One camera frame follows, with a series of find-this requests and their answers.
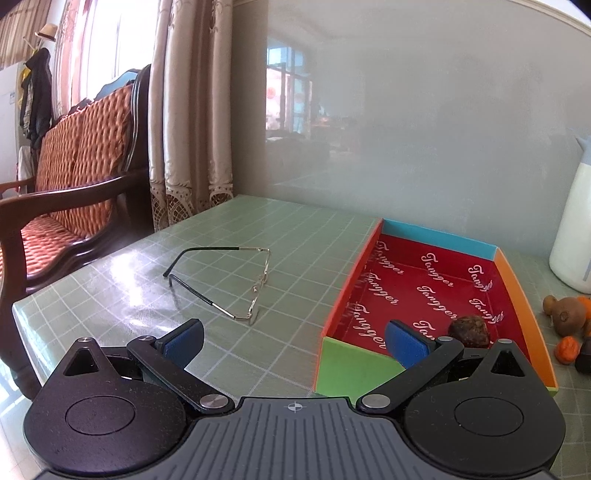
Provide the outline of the dark brown passion fruit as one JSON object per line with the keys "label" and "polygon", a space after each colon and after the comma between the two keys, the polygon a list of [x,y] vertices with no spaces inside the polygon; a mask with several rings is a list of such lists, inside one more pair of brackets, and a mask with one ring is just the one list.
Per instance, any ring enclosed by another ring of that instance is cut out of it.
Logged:
{"label": "dark brown passion fruit", "polygon": [[453,320],[448,328],[448,334],[467,348],[488,348],[490,345],[487,323],[478,315]]}

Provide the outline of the orange mandarin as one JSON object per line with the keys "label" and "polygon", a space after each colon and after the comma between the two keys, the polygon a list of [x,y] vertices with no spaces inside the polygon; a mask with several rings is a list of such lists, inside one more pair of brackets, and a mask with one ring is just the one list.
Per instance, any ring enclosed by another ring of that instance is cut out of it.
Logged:
{"label": "orange mandarin", "polygon": [[587,320],[591,319],[591,299],[585,296],[578,296],[577,300],[584,306],[585,308],[585,318]]}

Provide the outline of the dark hanging jacket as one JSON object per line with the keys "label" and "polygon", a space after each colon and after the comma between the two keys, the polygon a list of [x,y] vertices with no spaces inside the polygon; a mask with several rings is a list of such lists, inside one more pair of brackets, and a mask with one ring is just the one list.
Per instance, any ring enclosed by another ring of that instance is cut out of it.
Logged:
{"label": "dark hanging jacket", "polygon": [[20,110],[20,126],[34,150],[39,150],[44,135],[52,126],[52,77],[49,68],[50,52],[43,47],[26,62],[29,70],[21,88],[23,98]]}

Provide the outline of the beige lace curtain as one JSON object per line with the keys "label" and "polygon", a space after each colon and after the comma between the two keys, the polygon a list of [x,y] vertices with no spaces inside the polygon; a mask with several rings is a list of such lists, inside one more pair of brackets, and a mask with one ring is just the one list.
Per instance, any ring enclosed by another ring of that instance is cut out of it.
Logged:
{"label": "beige lace curtain", "polygon": [[179,223],[233,196],[231,1],[159,4],[148,94],[153,225]]}

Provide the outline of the thin metal-frame eyeglasses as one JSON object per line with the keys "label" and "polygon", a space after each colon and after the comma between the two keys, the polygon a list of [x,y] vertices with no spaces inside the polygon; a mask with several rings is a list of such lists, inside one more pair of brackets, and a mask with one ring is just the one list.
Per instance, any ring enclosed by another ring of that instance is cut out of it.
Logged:
{"label": "thin metal-frame eyeglasses", "polygon": [[252,246],[182,249],[162,277],[171,290],[197,299],[233,321],[252,325],[270,274],[271,250]]}

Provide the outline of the small brown kiwi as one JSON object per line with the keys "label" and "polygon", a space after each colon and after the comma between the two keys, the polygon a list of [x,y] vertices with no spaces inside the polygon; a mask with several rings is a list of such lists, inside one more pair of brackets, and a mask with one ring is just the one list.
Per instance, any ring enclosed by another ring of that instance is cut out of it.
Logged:
{"label": "small brown kiwi", "polygon": [[547,316],[551,316],[552,315],[552,309],[553,309],[554,304],[556,302],[557,302],[557,299],[553,295],[547,295],[543,299],[542,308],[543,308],[544,313]]}

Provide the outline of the large brown kiwi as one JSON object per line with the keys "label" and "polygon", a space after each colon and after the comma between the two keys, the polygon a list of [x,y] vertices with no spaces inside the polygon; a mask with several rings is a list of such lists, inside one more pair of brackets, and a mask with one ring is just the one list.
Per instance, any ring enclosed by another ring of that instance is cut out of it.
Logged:
{"label": "large brown kiwi", "polygon": [[577,298],[565,297],[553,304],[551,318],[560,337],[579,335],[587,323],[586,308]]}

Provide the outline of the colourful red-lined cardboard tray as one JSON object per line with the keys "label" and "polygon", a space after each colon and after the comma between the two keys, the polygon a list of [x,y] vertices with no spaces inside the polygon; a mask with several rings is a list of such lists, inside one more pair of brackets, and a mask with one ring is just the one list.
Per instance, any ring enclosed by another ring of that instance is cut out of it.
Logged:
{"label": "colourful red-lined cardboard tray", "polygon": [[384,219],[356,256],[322,329],[314,390],[356,400],[403,372],[387,350],[399,320],[434,340],[452,321],[477,315],[491,340],[517,343],[551,394],[558,382],[536,317],[495,245]]}

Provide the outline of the straw hat on rack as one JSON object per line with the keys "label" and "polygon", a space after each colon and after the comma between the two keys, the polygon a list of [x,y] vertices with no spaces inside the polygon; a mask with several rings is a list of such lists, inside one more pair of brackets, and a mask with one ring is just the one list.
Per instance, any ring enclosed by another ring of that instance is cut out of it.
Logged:
{"label": "straw hat on rack", "polygon": [[38,31],[35,36],[44,41],[55,42],[58,33],[58,26],[53,23],[46,23]]}

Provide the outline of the dark wood sofa orange cushions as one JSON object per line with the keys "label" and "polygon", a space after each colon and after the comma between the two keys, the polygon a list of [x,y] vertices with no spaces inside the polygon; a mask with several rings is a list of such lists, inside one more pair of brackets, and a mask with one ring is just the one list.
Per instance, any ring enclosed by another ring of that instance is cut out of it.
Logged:
{"label": "dark wood sofa orange cushions", "polygon": [[34,190],[1,202],[1,360],[27,399],[41,385],[13,305],[153,231],[150,69],[63,116],[44,136]]}

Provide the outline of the small orange fruit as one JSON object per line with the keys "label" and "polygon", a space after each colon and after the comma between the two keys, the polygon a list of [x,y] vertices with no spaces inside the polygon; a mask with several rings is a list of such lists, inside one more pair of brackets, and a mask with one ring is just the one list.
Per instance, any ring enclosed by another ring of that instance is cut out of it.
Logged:
{"label": "small orange fruit", "polygon": [[571,365],[575,362],[580,352],[580,343],[574,336],[565,336],[554,349],[556,360],[563,365]]}

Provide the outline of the white thermos jug blue lid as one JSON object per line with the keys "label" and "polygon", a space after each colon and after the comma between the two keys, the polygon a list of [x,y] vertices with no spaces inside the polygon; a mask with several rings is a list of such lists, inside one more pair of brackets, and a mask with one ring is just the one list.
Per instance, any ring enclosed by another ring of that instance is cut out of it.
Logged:
{"label": "white thermos jug blue lid", "polygon": [[590,136],[576,136],[582,156],[549,257],[552,272],[566,285],[590,293],[591,166]]}

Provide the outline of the white refrigerator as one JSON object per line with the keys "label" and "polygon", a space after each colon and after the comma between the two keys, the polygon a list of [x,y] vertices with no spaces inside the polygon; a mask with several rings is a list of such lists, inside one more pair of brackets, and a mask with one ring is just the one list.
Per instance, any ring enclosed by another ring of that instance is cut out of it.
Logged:
{"label": "white refrigerator", "polygon": [[20,127],[20,104],[24,63],[18,62],[0,71],[0,180],[17,178],[20,147],[28,141]]}

